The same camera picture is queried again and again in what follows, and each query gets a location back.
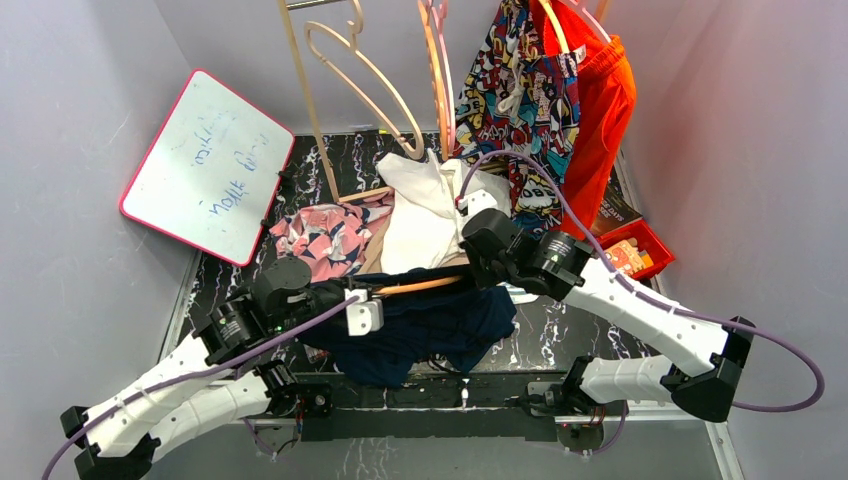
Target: red box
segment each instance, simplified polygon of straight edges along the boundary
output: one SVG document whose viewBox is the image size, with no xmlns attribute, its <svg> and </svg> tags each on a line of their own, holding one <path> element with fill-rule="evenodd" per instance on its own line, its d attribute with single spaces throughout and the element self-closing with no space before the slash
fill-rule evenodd
<svg viewBox="0 0 848 480">
<path fill-rule="evenodd" d="M 651 227 L 643 219 L 636 220 L 633 223 L 617 228 L 609 233 L 605 233 L 598 237 L 598 243 L 606 250 L 616 243 L 635 238 L 638 242 L 638 250 L 648 252 L 654 264 L 650 267 L 641 270 L 633 275 L 633 280 L 647 280 L 654 275 L 663 271 L 669 263 L 674 261 L 674 254 L 666 247 L 657 234 L 651 230 Z"/>
</svg>

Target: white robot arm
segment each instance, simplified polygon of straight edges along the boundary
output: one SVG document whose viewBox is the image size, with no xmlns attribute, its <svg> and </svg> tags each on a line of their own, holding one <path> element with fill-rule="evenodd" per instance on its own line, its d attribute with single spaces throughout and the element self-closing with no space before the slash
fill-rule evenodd
<svg viewBox="0 0 848 480">
<path fill-rule="evenodd" d="M 540 391 L 532 385 L 521 399 L 536 414 L 588 413 L 617 400 L 673 402 L 711 422 L 723 422 L 733 403 L 752 335 L 675 315 L 683 310 L 653 290 L 611 273 L 593 249 L 562 232 L 538 240 L 504 213 L 490 208 L 485 192 L 459 202 L 467 214 L 462 244 L 480 287 L 501 281 L 545 295 L 606 319 L 661 355 L 643 359 L 575 361 L 562 384 Z M 673 307 L 663 310 L 646 302 Z M 751 325 L 741 317 L 733 321 Z"/>
<path fill-rule="evenodd" d="M 347 316 L 351 335 L 379 328 L 381 303 L 368 298 L 367 288 L 345 279 L 310 286 L 310 278 L 302 261 L 278 260 L 250 289 L 238 290 L 195 322 L 192 334 L 130 386 L 96 406 L 65 411 L 65 435 L 83 450 L 75 459 L 80 478 L 141 478 L 177 445 L 246 416 L 286 415 L 295 405 L 310 415 L 329 415 L 329 387 L 297 383 L 279 361 L 210 387 L 245 361 L 349 307 L 355 306 L 355 314 Z"/>
</svg>

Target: white cord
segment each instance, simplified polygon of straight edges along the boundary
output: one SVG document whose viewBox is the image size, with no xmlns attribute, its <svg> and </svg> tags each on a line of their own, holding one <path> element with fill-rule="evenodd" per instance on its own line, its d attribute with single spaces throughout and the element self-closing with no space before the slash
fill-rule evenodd
<svg viewBox="0 0 848 480">
<path fill-rule="evenodd" d="M 498 102 L 498 106 L 495 108 L 500 114 L 509 112 L 510 118 L 518 115 L 518 110 L 521 108 L 521 99 L 524 97 L 524 91 L 526 90 L 524 85 L 521 84 L 524 65 L 521 63 L 521 57 L 518 56 L 517 51 L 512 61 L 512 76 L 515 77 L 515 85 L 512 87 L 509 96 Z"/>
</svg>

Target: whiteboard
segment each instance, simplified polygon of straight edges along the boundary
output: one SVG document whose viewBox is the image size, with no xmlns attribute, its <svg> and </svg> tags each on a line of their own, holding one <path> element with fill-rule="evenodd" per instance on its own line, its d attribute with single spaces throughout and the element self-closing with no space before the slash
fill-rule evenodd
<svg viewBox="0 0 848 480">
<path fill-rule="evenodd" d="M 121 212 L 245 266 L 293 144 L 288 129 L 195 70 L 124 192 Z"/>
</svg>

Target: black garment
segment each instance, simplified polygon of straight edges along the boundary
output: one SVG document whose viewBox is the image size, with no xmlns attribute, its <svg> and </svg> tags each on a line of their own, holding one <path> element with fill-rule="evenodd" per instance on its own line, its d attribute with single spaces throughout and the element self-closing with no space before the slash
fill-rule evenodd
<svg viewBox="0 0 848 480">
<path fill-rule="evenodd" d="M 402 275 L 360 275 L 356 280 L 390 285 L 451 276 L 467 267 L 420 270 Z M 346 321 L 329 321 L 301 334 L 301 342 L 333 354 L 351 380 L 398 388 L 412 365 L 443 354 L 468 373 L 489 348 L 515 330 L 515 306 L 504 287 L 478 290 L 470 276 L 445 287 L 383 299 L 383 328 L 350 337 Z"/>
</svg>

